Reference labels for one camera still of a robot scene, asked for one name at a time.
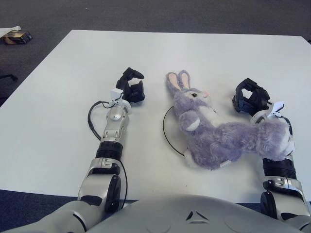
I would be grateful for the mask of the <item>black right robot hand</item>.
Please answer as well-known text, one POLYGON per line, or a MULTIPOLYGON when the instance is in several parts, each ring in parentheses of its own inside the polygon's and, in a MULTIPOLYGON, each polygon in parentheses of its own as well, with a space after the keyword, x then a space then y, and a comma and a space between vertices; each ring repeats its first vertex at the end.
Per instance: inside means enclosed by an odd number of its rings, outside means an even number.
POLYGON ((270 99, 268 92, 253 80, 249 78, 243 80, 235 90, 236 93, 232 99, 232 103, 237 112, 242 111, 253 117, 257 112, 269 108, 267 105, 270 99), (249 98, 243 95, 243 89, 252 93, 249 98))

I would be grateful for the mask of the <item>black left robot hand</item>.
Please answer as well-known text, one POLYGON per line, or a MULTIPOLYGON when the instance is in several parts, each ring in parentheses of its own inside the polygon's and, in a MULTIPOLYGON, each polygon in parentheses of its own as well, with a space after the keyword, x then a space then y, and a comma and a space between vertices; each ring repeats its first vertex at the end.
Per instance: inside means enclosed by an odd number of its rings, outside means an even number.
POLYGON ((123 100, 129 103, 137 103, 145 99, 142 79, 144 76, 140 72, 130 67, 125 70, 116 84, 116 88, 123 91, 123 100), (137 84, 129 85, 129 81, 133 78, 140 79, 140 81, 137 84))

